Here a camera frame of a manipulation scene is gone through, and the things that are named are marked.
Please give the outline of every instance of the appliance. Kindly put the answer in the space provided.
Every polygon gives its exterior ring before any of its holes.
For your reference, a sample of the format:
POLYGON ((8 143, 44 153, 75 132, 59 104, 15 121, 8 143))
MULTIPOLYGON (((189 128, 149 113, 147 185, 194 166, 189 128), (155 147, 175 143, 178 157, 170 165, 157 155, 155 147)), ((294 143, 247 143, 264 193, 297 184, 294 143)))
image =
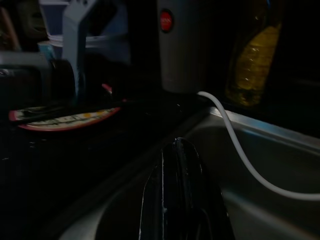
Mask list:
POLYGON ((161 82, 172 93, 197 93, 211 62, 212 0, 157 0, 161 82))

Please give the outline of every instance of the yellow liquid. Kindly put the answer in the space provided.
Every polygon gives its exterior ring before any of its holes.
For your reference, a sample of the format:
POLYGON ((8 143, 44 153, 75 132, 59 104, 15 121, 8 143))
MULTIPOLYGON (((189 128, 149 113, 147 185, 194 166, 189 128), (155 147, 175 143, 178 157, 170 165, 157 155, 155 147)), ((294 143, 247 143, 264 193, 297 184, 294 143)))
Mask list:
POLYGON ((257 34, 243 49, 235 64, 235 79, 226 94, 245 106, 260 102, 278 43, 281 24, 269 26, 257 34))

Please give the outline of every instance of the kitchen sink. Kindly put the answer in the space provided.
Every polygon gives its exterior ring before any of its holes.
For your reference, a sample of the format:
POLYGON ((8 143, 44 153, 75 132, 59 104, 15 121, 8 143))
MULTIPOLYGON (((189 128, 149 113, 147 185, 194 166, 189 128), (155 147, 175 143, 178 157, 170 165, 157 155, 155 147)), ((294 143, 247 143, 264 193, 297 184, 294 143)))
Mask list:
MULTIPOLYGON (((248 159, 272 184, 320 193, 320 139, 227 112, 248 159)), ((236 240, 320 240, 320 201, 290 199, 261 185, 239 158, 216 108, 187 133, 219 184, 236 240)), ((79 219, 60 240, 139 239, 148 175, 79 219), (92 234, 78 234, 91 231, 92 234)))

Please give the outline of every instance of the sink basin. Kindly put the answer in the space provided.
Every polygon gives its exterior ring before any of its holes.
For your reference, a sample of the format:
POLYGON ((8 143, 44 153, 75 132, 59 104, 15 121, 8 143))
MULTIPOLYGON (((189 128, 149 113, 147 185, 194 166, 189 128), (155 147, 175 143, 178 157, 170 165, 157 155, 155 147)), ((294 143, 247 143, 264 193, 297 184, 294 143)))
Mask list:
MULTIPOLYGON (((248 159, 265 179, 289 191, 320 193, 319 139, 236 113, 228 115, 248 159)), ((179 134, 195 145, 210 179, 218 182, 236 240, 320 240, 320 201, 286 198, 253 178, 216 108, 187 133, 179 134)), ((60 240, 71 240, 68 236, 79 228, 94 233, 77 240, 139 239, 147 178, 79 219, 60 240)))

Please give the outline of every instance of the countertop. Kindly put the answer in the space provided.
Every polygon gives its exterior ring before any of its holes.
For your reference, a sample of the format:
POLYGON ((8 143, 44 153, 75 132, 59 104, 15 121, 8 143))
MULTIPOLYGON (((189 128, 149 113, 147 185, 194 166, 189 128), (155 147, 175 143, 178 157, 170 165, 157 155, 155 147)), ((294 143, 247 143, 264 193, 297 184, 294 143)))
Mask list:
POLYGON ((143 98, 143 106, 72 131, 1 126, 0 238, 32 238, 64 208, 208 105, 198 96, 161 91, 143 98))

